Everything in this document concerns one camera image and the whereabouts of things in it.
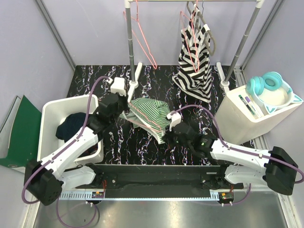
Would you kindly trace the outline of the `green white striped tank top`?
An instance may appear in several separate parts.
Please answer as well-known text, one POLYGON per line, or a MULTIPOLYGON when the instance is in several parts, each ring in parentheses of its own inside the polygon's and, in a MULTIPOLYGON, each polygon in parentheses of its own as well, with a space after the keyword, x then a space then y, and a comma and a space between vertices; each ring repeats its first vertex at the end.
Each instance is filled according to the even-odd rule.
POLYGON ((129 102, 128 107, 129 112, 123 112, 120 118, 147 131, 158 144, 165 143, 162 137, 166 127, 170 125, 166 116, 171 112, 166 102, 151 98, 137 98, 129 102))

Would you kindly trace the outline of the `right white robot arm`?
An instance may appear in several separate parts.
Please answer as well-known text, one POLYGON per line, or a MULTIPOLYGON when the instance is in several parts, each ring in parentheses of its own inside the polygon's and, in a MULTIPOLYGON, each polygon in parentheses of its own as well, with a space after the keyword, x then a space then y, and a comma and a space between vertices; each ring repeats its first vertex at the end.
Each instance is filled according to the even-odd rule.
POLYGON ((207 158, 214 163, 225 161, 224 171, 215 177, 220 188, 248 183, 264 185, 287 196, 293 193, 298 165, 280 147, 259 150, 230 144, 200 134, 186 123, 179 123, 175 127, 167 126, 162 138, 169 145, 186 147, 199 158, 207 158))

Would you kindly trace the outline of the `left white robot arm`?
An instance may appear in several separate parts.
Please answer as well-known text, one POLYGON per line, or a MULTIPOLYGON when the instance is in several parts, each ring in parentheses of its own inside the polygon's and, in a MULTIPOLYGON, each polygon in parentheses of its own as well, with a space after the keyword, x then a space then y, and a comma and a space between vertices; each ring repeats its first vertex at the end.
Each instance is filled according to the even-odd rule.
POLYGON ((38 202, 48 206, 56 201, 62 191, 81 185, 98 188, 103 181, 93 165, 88 163, 76 170, 67 171, 85 150, 98 144, 104 135, 112 130, 119 115, 128 107, 128 96, 107 94, 101 102, 91 102, 92 95, 75 96, 48 102, 43 107, 42 120, 45 120, 49 106, 66 107, 69 111, 87 108, 87 118, 76 134, 60 148, 40 161, 30 160, 25 167, 24 187, 21 193, 24 203, 29 191, 38 202))

